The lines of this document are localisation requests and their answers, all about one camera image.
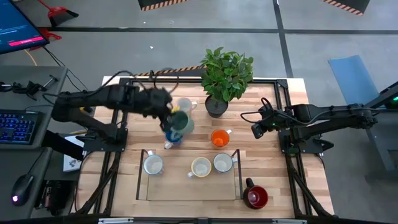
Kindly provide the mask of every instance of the monitor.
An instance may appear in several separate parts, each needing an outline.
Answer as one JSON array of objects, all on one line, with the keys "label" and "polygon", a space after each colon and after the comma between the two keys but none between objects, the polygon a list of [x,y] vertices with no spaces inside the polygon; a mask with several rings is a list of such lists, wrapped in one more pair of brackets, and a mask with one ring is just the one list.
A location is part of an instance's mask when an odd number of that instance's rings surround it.
[{"label": "monitor", "polygon": [[0,0],[0,54],[48,43],[11,0]]}]

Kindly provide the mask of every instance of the wooden tabletop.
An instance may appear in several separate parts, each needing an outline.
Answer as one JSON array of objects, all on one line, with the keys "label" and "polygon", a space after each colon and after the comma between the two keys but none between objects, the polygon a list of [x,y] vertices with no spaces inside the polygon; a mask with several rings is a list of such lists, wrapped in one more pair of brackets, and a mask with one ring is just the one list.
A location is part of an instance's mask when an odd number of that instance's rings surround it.
[{"label": "wooden tabletop", "polygon": [[[116,77],[110,84],[119,83]],[[292,105],[308,103],[304,80],[287,79]],[[174,83],[160,83],[159,86],[171,89]],[[283,91],[280,91],[282,104],[285,106]],[[256,185],[264,187],[269,194],[268,204],[260,210],[252,210],[242,200],[176,200],[146,201],[136,200],[137,180],[140,165],[141,149],[166,153],[164,133],[159,128],[159,120],[143,118],[139,114],[129,114],[127,146],[121,156],[114,201],[111,215],[114,217],[210,217],[210,218],[293,218],[292,198],[284,155],[279,149],[277,132],[265,133],[255,139],[251,124],[243,121],[242,112],[257,111],[262,105],[261,97],[266,97],[276,108],[274,87],[270,84],[251,84],[241,99],[229,103],[227,112],[220,118],[211,118],[205,108],[206,95],[200,83],[180,83],[172,93],[173,101],[187,97],[198,102],[192,112],[195,121],[193,133],[184,136],[183,144],[172,150],[172,153],[214,153],[210,134],[215,129],[232,129],[229,144],[222,150],[233,152],[240,149],[243,188],[244,180],[251,177]],[[110,123],[113,111],[97,107],[95,118]],[[259,115],[248,116],[257,120]],[[94,192],[100,179],[103,163],[103,152],[94,152],[84,163],[78,186],[77,205],[80,208]],[[302,155],[308,188],[326,211],[333,213],[325,171],[319,158],[311,154]],[[104,191],[105,205],[108,187]],[[298,190],[300,208],[304,211],[303,198]]]}]

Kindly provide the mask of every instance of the dark red mug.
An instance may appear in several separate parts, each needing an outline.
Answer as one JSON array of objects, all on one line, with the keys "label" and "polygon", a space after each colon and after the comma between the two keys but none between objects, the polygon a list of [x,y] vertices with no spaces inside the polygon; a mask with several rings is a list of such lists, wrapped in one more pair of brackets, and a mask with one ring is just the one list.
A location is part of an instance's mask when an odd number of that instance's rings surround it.
[{"label": "dark red mug", "polygon": [[258,185],[254,185],[251,178],[246,178],[246,185],[247,187],[243,192],[243,201],[246,206],[253,209],[266,206],[268,202],[267,191]]}]

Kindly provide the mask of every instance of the concrete floor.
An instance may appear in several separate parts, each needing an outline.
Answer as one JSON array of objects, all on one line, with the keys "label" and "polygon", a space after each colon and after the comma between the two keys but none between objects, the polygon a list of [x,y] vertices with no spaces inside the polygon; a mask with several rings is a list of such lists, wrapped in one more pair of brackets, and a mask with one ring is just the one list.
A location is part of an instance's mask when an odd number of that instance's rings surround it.
[{"label": "concrete floor", "polygon": [[[141,12],[133,0],[47,0],[80,17],[64,27],[239,28],[276,29],[272,0],[190,0]],[[320,0],[279,0],[285,29],[398,30],[398,1],[372,0],[363,17]],[[36,1],[19,3],[37,26],[49,26],[47,11]],[[256,77],[286,77],[278,34],[204,32],[57,32],[62,40],[48,48],[90,88],[104,75],[128,69],[134,73],[164,67],[198,65],[205,48],[225,46],[254,57]],[[327,62],[360,55],[377,90],[397,81],[397,35],[286,35],[295,78],[304,78],[310,102],[344,105],[345,100]],[[55,65],[44,50],[32,52],[39,65]],[[31,65],[23,52],[0,55],[0,65]],[[66,83],[64,90],[73,90]],[[50,129],[67,133],[79,127],[52,122]],[[326,176],[335,213],[343,218],[398,223],[398,184],[369,184],[364,175],[382,169],[365,131],[345,129],[325,135],[335,147],[325,153]]]}]

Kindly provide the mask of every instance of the potted plant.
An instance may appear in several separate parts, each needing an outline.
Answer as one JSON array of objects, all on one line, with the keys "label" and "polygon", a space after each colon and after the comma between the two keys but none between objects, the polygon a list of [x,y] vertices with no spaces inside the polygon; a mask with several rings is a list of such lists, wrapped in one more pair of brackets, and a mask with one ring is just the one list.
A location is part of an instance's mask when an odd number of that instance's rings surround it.
[{"label": "potted plant", "polygon": [[207,112],[219,118],[228,108],[234,97],[240,99],[253,79],[253,58],[236,52],[221,53],[224,47],[214,52],[206,49],[206,57],[201,61],[207,69],[201,77],[201,85],[209,95],[205,101]]}]

